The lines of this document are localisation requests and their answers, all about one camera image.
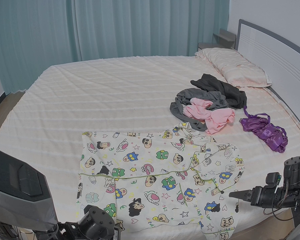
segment pink clothing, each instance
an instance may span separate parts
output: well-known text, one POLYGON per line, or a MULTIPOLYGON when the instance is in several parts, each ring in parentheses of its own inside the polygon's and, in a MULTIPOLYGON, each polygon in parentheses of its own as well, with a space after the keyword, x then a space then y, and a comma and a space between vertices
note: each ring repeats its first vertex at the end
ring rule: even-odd
POLYGON ((235 121, 235 111, 232 108, 219 108, 216 110, 206 110, 213 102, 199 98, 192 98, 190 100, 192 105, 183 108, 183 114, 189 118, 194 118, 199 121, 205 121, 207 130, 206 133, 214 134, 226 123, 233 123, 235 121))

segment pillowcase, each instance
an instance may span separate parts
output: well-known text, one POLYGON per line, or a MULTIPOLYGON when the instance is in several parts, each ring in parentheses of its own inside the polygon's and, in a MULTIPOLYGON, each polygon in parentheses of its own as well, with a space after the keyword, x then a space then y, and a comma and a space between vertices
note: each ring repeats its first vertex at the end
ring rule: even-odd
POLYGON ((195 53, 207 58, 227 82, 240 87, 267 87, 272 84, 264 70, 245 59, 236 50, 205 48, 195 53))

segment floor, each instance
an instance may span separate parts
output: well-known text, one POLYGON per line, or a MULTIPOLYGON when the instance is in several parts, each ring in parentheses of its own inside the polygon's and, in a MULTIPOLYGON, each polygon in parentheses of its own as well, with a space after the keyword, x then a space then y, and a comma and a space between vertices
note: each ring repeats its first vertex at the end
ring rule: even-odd
MULTIPOLYGON (((0 104, 0 127, 7 118, 9 112, 18 103, 24 92, 17 92, 9 94, 0 104)), ((291 218, 291 210, 287 210, 280 214, 279 218, 291 218)), ((279 221, 276 218, 269 217, 256 226, 253 226, 244 231, 233 234, 231 240, 279 240, 284 238, 291 230, 293 230, 293 221, 279 221)), ((29 240, 32 240, 33 235, 27 235, 29 240)))

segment teal curtain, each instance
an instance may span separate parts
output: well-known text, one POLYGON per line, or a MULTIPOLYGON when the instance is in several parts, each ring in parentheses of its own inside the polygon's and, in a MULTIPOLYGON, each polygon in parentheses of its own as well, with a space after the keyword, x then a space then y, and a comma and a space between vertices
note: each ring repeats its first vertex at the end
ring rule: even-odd
POLYGON ((193 56, 228 14, 229 0, 0 0, 0 79, 9 93, 51 65, 193 56))

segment gray cloth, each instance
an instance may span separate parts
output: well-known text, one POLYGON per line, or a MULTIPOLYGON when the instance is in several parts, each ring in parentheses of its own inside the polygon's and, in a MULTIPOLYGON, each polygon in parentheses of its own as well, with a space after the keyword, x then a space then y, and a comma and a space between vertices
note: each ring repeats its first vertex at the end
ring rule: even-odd
POLYGON ((212 101, 213 104, 209 106, 207 110, 224 109, 229 107, 226 97, 219 91, 205 91, 198 88, 189 88, 179 92, 176 95, 176 101, 172 102, 170 105, 171 113, 182 122, 189 122, 193 129, 201 132, 207 130, 206 124, 196 119, 189 118, 183 114, 182 105, 191 105, 190 100, 192 98, 212 101))

